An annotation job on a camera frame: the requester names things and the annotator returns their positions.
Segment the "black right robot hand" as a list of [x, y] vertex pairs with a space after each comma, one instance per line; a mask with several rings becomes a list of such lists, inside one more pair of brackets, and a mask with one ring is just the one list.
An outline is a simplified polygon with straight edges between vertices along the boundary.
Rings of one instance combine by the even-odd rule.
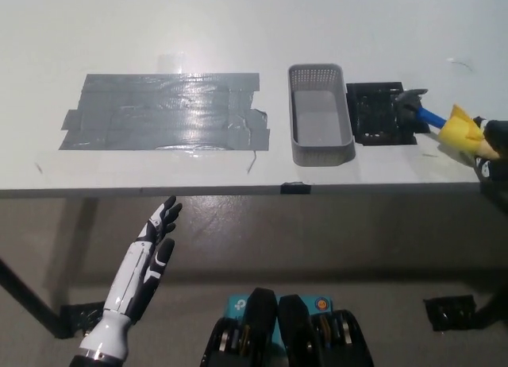
[[507, 121], [476, 117], [483, 140], [475, 153], [475, 172], [480, 180], [507, 181]]

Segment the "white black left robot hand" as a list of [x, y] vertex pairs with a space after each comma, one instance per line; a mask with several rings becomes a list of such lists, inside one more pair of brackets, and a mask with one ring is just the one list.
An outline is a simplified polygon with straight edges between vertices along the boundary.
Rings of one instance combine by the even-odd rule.
[[106, 298], [106, 311], [124, 315], [132, 323], [141, 319], [175, 248], [175, 241], [167, 235], [175, 229], [182, 207], [171, 196], [144, 224], [117, 271]]

